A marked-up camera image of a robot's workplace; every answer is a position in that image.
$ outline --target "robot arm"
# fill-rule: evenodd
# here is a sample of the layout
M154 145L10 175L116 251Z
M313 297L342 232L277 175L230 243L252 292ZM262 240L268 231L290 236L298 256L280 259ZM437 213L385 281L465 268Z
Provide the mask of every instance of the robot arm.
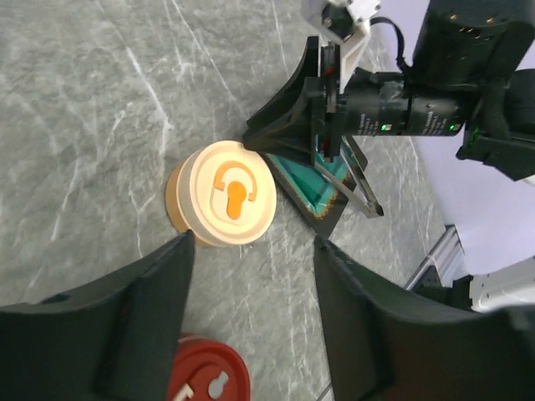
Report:
M517 71L535 40L533 1L430 0L410 67L402 32L379 9L376 0L303 0L326 43L308 41L287 85L247 122L245 148L316 170L318 158L356 160L368 206L359 135L454 136L464 127L458 159L512 180L535 175L535 69ZM375 23L395 29L399 73L359 67Z

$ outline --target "white wall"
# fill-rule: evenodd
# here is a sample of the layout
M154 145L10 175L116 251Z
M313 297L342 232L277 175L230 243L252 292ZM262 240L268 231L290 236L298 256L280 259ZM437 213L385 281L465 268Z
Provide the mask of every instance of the white wall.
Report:
M405 58L412 61L428 2L383 0L381 14L396 22L405 35ZM395 54L391 27L382 28ZM535 68L532 47L520 68ZM511 182L492 167L455 154L455 138L419 138L418 145L441 203L446 224L455 224L471 274L494 272L535 255L535 186Z

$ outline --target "plastic lid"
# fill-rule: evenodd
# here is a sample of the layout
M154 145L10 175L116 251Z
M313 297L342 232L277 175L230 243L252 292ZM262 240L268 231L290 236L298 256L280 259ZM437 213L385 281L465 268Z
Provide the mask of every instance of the plastic lid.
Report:
M250 399L249 373L234 349L200 338L184 338L181 341L171 374L167 401Z
M190 194L202 225L219 241L255 241L273 221L275 181L266 162L239 142L224 140L205 148L190 175Z

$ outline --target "black cable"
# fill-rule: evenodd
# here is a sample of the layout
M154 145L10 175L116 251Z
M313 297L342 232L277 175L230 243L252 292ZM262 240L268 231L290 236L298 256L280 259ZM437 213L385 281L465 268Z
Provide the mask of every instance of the black cable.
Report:
M403 56L403 54L405 53L405 38L403 37L403 33L401 32L400 27L398 27L391 19L387 17L371 18L369 23L370 25L375 25L376 23L388 23L394 28L395 36L398 40L398 54L395 58L395 61L403 75L408 77L410 75L410 67L409 64L407 64L407 62L405 61L405 57Z

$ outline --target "table surface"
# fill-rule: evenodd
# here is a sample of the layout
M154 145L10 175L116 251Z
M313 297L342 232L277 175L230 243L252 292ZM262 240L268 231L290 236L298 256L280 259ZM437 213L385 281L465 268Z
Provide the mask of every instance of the table surface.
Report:
M0 303L37 302L170 240L166 179L239 139L313 31L298 0L0 0ZM364 66L388 67L374 38ZM398 283L444 231L407 138L363 139L386 217L346 210L332 240ZM184 329L244 357L253 400L329 382L313 233L281 194L249 246L197 249Z

